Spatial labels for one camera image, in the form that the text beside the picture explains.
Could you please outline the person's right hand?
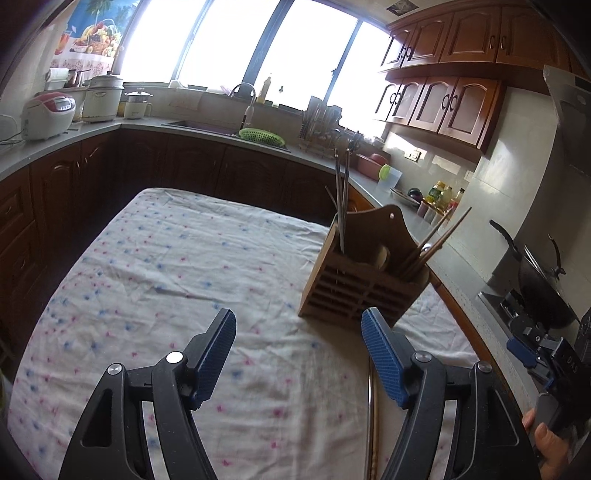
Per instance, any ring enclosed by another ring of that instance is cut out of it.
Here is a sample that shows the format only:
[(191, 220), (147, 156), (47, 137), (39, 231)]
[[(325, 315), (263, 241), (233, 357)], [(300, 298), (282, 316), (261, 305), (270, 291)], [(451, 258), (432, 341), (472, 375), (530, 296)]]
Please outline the person's right hand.
[(537, 449), (544, 457), (544, 462), (540, 467), (541, 479), (558, 479), (569, 463), (568, 442), (549, 430), (545, 423), (540, 423), (536, 427), (534, 441)]

